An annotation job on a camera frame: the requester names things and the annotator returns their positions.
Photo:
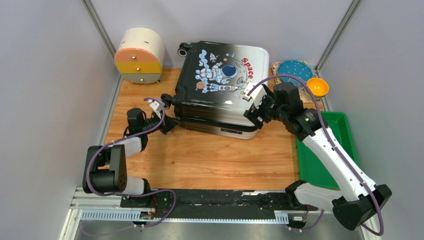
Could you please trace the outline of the astronaut print suitcase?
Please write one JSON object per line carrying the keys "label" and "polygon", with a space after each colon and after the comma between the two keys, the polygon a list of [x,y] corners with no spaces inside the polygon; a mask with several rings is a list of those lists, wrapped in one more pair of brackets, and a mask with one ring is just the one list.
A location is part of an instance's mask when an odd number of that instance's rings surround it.
{"label": "astronaut print suitcase", "polygon": [[258,46],[220,42],[182,42],[177,50],[184,63],[175,94],[162,94],[172,105],[181,127],[238,139],[251,139],[258,128],[244,112],[246,87],[269,76],[270,56]]}

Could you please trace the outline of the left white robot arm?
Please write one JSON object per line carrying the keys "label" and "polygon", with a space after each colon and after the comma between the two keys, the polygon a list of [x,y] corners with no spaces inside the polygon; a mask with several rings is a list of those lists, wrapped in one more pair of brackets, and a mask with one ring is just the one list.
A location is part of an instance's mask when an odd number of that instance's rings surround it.
{"label": "left white robot arm", "polygon": [[133,197],[138,206],[148,207],[153,201],[150,185],[144,178],[129,176],[127,158],[145,150],[148,134],[160,131],[167,134],[180,125],[177,118],[167,116],[164,110],[152,112],[151,117],[140,108],[127,111],[123,138],[87,150],[82,188],[87,194],[98,196]]}

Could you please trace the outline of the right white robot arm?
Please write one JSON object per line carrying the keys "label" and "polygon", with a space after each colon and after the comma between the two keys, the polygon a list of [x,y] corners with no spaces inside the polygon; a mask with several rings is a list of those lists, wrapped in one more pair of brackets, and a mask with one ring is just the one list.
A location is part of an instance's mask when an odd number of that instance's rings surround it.
{"label": "right white robot arm", "polygon": [[306,108],[299,90],[290,82],[269,89],[264,84],[249,83],[243,99],[251,103],[244,116],[257,128],[272,120],[282,122],[288,132],[308,147],[338,185],[331,190],[297,180],[285,191],[285,203],[293,210],[303,205],[333,213],[338,222],[353,231],[381,210],[392,196],[386,184],[376,184],[352,160],[337,141],[318,109]]}

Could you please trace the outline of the floral placemat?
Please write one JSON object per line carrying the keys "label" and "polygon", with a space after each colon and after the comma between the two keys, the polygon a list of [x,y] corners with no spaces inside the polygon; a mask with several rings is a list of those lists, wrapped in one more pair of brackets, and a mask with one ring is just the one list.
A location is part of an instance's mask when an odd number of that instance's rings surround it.
{"label": "floral placemat", "polygon": [[[278,75],[277,73],[277,67],[279,66],[280,63],[282,62],[273,62],[271,64],[271,69],[272,69],[272,73],[273,75]],[[294,86],[296,86],[299,90],[299,95],[300,95],[300,99],[303,101],[304,104],[309,104],[309,103],[313,103],[312,97],[311,95],[305,90],[304,86],[299,83],[298,81],[289,78],[289,77],[279,77],[279,78],[275,78],[274,79],[276,84],[282,83],[282,82],[290,82],[293,83]]]}

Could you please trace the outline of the teal dotted plate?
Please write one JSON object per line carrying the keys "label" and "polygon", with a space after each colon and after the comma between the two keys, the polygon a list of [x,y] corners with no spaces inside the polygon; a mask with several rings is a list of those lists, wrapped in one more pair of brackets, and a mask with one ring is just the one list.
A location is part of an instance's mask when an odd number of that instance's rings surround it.
{"label": "teal dotted plate", "polygon": [[307,82],[314,77],[314,73],[310,66],[304,61],[299,60],[286,60],[281,62],[277,67],[278,75],[291,75],[302,79]]}

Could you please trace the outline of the orange bowl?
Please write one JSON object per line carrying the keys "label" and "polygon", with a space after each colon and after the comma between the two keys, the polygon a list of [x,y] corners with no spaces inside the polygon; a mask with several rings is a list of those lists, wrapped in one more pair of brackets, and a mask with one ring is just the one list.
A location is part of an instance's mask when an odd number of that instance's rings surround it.
{"label": "orange bowl", "polygon": [[319,78],[319,77],[310,78],[306,82],[306,85],[309,87],[312,94],[316,98],[323,98],[330,91],[330,87],[329,87],[328,83],[325,80],[323,80],[322,78]]}

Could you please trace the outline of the cream mini drawer cabinet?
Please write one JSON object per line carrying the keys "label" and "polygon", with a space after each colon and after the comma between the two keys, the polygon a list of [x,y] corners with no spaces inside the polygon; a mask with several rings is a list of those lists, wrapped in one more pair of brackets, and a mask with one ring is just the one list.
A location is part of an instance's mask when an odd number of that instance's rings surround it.
{"label": "cream mini drawer cabinet", "polygon": [[157,32],[134,27],[123,34],[114,63],[122,77],[131,83],[159,83],[165,53],[165,43]]}

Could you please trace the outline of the green plastic tray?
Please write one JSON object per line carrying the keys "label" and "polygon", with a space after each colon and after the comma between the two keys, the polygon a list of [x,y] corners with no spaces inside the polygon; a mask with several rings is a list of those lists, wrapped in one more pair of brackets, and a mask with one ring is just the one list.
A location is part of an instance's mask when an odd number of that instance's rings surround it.
{"label": "green plastic tray", "polygon": [[[321,114],[331,128],[336,140],[341,144],[352,160],[357,163],[357,153],[346,114],[332,111],[323,111]],[[299,177],[301,180],[321,188],[332,190],[340,189],[319,158],[299,140],[296,140],[296,151]]]}

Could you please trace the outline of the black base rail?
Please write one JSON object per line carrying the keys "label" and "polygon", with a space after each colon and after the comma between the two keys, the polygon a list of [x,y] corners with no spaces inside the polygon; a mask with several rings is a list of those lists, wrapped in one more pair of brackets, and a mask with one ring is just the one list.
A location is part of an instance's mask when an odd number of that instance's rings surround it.
{"label": "black base rail", "polygon": [[174,189],[147,197],[122,197],[122,208],[153,211],[166,220],[271,220],[277,211],[305,216],[313,206],[294,206],[284,191]]}

